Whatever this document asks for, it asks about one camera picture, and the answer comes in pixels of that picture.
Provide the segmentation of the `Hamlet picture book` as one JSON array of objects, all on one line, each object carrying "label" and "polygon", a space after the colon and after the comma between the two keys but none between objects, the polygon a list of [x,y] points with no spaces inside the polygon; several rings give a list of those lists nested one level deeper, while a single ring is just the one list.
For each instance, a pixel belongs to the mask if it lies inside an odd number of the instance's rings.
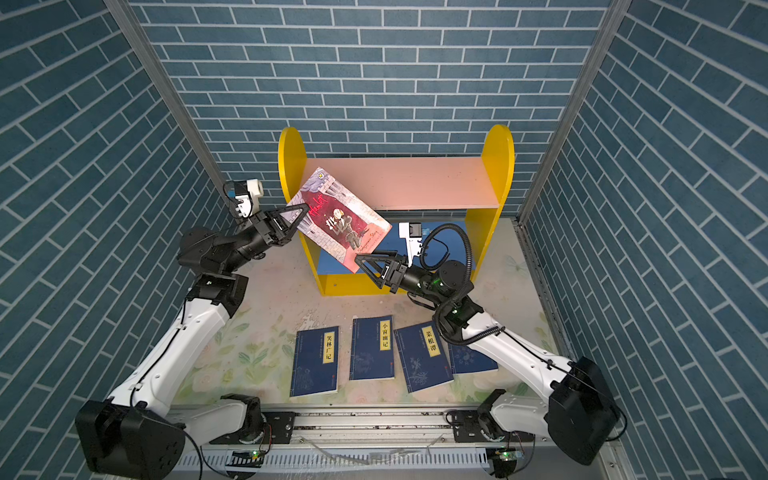
[{"label": "Hamlet picture book", "polygon": [[289,204],[308,207],[298,231],[352,273],[359,270],[356,257],[374,252],[392,228],[322,168],[309,176]]}]

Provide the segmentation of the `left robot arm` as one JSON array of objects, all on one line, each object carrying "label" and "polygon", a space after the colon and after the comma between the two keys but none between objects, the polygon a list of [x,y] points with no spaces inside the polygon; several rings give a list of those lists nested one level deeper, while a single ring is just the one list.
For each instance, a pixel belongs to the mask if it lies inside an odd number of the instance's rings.
[{"label": "left robot arm", "polygon": [[75,427],[93,473],[163,479],[189,450],[221,438],[259,443],[271,433],[258,398],[227,394],[187,413],[172,403],[205,347],[240,308],[248,279],[238,269],[288,244],[307,217],[307,204],[258,212],[226,236],[194,227],[180,240],[177,261],[196,280],[168,331],[136,369],[101,401],[87,401]]}]

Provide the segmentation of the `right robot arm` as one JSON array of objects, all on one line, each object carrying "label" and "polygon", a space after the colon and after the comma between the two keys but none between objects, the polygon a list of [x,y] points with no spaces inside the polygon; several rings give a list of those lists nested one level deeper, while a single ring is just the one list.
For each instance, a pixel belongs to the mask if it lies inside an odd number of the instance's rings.
[{"label": "right robot arm", "polygon": [[474,302],[468,265],[448,260],[435,270],[409,264],[392,251],[360,255],[360,269],[380,289],[405,291],[433,311],[433,324],[448,344],[464,346],[493,360],[535,394],[525,400],[495,390],[477,410],[480,431],[491,441],[514,432],[545,438],[570,459],[591,464],[614,429],[627,421],[600,368],[538,347],[495,320]]}]

